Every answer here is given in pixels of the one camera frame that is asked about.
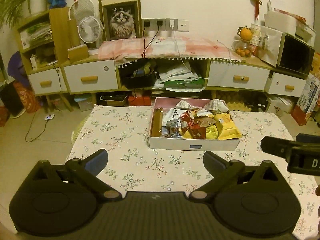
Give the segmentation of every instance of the glass jar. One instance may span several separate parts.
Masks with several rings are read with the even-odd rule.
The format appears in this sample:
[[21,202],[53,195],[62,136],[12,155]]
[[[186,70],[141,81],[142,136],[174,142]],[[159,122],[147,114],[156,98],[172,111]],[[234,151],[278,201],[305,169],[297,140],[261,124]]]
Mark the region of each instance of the glass jar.
[[252,52],[250,48],[250,42],[245,40],[239,40],[235,44],[235,52],[241,57],[251,57]]

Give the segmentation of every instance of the drawer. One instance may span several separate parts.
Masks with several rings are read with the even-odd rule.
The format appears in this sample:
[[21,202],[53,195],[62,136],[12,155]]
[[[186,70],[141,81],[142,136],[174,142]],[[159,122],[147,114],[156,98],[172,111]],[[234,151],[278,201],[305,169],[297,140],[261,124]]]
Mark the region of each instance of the drawer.
[[264,90],[269,70],[228,62],[212,61],[208,86]]
[[28,76],[35,95],[59,93],[60,84],[61,92],[67,92],[66,84],[63,80],[60,68],[49,69]]
[[113,60],[64,67],[70,93],[118,89]]
[[299,97],[305,84],[304,79],[273,73],[272,78],[267,80],[265,91],[273,95]]

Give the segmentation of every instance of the floral tablecloth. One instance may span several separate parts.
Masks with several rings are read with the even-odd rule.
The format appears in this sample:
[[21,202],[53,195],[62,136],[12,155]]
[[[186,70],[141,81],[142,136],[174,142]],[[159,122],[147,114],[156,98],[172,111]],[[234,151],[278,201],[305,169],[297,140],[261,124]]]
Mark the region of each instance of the floral tablecloth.
[[[203,151],[148,148],[151,106],[109,107],[95,105],[67,159],[83,159],[100,148],[108,151],[108,166],[97,176],[124,196],[126,191],[185,191],[187,195],[213,177],[203,166]],[[264,136],[292,140],[272,113],[231,112],[243,137],[233,152],[215,152],[247,165],[272,160],[301,203],[301,217],[294,230],[299,239],[317,234],[320,205],[314,177],[286,171],[284,159],[261,151]]]

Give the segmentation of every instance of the tiled floor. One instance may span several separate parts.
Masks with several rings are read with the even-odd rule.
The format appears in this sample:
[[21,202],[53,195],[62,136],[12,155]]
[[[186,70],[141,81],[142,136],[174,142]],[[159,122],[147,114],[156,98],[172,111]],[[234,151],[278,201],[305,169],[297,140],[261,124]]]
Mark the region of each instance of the tiled floor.
[[[90,111],[81,112],[79,109],[73,112],[55,111],[55,117],[47,123],[45,132],[32,143],[27,143],[24,137],[34,114],[25,113],[17,119],[8,120],[5,127],[0,127],[0,222],[6,227],[12,228],[12,224],[2,210],[8,209],[12,196],[26,175],[41,159],[47,159],[51,164],[64,163],[72,148],[71,132],[89,113]],[[43,109],[36,113],[27,140],[35,138],[43,130],[45,116]],[[314,122],[299,126],[288,114],[280,119],[293,138],[298,133],[320,135],[320,129]]]

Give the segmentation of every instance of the fluffy cat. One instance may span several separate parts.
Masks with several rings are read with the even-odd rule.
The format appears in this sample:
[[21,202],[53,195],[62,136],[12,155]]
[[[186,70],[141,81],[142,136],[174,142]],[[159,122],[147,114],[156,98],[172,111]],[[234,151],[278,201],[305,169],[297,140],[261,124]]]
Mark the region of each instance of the fluffy cat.
[[117,11],[115,8],[115,11],[110,19],[110,28],[116,39],[136,38],[134,19],[130,13],[130,9],[124,11],[122,8],[120,8],[120,10]]

